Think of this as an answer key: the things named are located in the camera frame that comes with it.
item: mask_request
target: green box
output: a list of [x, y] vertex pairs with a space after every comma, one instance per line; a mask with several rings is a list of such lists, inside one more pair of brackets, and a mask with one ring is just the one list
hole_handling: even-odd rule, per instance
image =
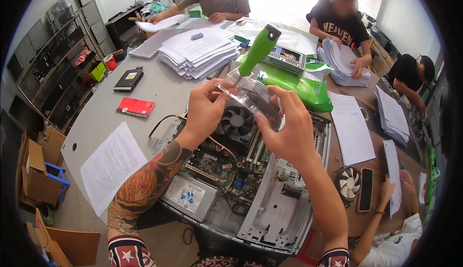
[[201, 6], [197, 6], [189, 11], [190, 18], [201, 18], [202, 10]]
[[93, 69], [91, 73], [89, 73], [89, 76], [92, 79], [100, 82], [103, 79], [103, 77], [105, 77], [106, 73], [107, 69], [105, 65], [103, 64], [103, 62], [100, 62], [100, 64], [98, 64], [98, 66], [95, 69]]

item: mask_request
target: screwdriver handle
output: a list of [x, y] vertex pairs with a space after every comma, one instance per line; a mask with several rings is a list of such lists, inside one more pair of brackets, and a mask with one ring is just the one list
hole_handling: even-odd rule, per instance
[[275, 47], [281, 31], [267, 24], [254, 40], [244, 63], [238, 67], [241, 76], [251, 75], [252, 68], [261, 62]]

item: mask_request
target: green plastic bag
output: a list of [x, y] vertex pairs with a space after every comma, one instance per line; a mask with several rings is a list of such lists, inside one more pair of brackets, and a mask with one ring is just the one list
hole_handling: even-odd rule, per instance
[[282, 89], [296, 91], [304, 105], [313, 112], [327, 113], [333, 110], [325, 82], [298, 77], [265, 63], [259, 64], [257, 79], [265, 85], [278, 85]]

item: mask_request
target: clear plastic packaging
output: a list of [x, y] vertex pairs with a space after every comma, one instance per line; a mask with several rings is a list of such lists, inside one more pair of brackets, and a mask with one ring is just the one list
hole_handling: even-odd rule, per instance
[[284, 125], [284, 120], [280, 115], [280, 99], [256, 77], [257, 73], [241, 76], [238, 68], [235, 68], [216, 86], [223, 93], [240, 102], [253, 114], [262, 113], [269, 120], [273, 131], [279, 131]]

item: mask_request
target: phone case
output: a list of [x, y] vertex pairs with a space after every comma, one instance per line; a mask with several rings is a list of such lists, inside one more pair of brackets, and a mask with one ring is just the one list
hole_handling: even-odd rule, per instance
[[[362, 199], [362, 189], [363, 189], [363, 169], [367, 169], [367, 170], [370, 170], [371, 171], [371, 180], [372, 180], [372, 183], [371, 183], [371, 198], [370, 198], [370, 207], [368, 208], [368, 210], [360, 210], [360, 200]], [[362, 184], [360, 185], [360, 192], [358, 193], [358, 200], [357, 200], [357, 212], [368, 212], [371, 210], [371, 201], [373, 200], [373, 176], [374, 176], [374, 172], [371, 168], [366, 168], [366, 167], [362, 167], [360, 169], [360, 179], [361, 179], [361, 182]]]

